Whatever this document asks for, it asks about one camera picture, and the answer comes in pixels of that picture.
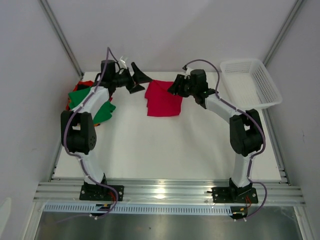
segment white plastic laundry basket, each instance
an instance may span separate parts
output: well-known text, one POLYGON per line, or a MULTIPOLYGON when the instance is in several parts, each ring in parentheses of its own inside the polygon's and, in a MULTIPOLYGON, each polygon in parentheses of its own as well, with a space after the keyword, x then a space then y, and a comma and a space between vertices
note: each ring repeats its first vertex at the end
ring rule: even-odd
POLYGON ((224 61, 220 67, 225 88, 238 108, 266 109, 282 102, 275 83, 260 60, 224 61))

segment white wall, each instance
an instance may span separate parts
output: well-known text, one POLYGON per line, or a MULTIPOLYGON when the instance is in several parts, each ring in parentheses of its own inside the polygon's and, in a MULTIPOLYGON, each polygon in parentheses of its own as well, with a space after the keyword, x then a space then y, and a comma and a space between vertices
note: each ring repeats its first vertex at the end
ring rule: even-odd
POLYGON ((196 58, 263 60, 294 2, 49 0, 83 71, 99 70, 107 47, 144 71, 180 71, 196 58))
POLYGON ((60 113, 77 76, 36 0, 0 2, 0 204, 4 240, 20 239, 38 182, 48 177, 60 113))
POLYGON ((268 70, 283 103, 271 110, 290 180, 320 237, 320 1, 308 0, 268 70))

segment perforated metal strip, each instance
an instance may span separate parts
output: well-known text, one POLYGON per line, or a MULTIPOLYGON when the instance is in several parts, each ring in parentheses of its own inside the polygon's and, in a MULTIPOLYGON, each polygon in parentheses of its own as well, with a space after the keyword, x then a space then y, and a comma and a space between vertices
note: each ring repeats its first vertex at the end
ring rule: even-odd
MULTIPOLYGON (((60 213, 104 213, 101 205, 94 203, 56 203, 48 202, 44 212, 60 213)), ((230 216, 229 206, 189 206, 189 205, 156 205, 156 204, 124 204, 118 203, 111 213, 114 214, 162 214, 162 215, 203 215, 230 216)))

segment folded red cloth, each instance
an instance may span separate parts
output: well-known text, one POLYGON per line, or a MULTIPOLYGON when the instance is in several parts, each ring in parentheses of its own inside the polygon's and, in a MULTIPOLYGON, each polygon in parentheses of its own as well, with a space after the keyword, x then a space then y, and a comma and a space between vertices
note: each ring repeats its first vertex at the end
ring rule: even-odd
POLYGON ((150 117, 173 117, 181 112, 182 97, 167 92, 173 81, 153 80, 145 92, 148 100, 147 115, 150 117))

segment dark green cloth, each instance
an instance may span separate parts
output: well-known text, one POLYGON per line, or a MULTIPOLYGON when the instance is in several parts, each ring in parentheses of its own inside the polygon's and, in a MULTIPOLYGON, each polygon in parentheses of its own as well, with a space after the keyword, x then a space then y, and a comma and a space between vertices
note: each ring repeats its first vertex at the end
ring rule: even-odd
MULTIPOLYGON (((69 103, 69 108, 73 109, 77 105, 79 105, 82 100, 89 94, 91 87, 78 90, 78 91, 72 91, 69 92, 69 98, 71 102, 69 103)), ((99 109, 99 111, 96 113, 93 123, 94 124, 100 124, 104 121, 109 120, 112 115, 111 113, 116 109, 116 106, 112 105, 110 101, 106 101, 99 109)))

